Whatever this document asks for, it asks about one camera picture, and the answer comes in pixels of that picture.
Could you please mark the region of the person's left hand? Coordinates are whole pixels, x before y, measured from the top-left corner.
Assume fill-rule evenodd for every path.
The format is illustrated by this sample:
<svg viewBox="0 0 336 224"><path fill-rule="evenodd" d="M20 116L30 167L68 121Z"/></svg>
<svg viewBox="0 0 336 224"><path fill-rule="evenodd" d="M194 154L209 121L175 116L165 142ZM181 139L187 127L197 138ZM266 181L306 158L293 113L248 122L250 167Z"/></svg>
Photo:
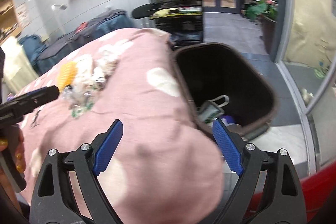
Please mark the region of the person's left hand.
<svg viewBox="0 0 336 224"><path fill-rule="evenodd" d="M26 188L24 137L19 125L12 124L1 129L1 187L14 208L22 213L17 198Z"/></svg>

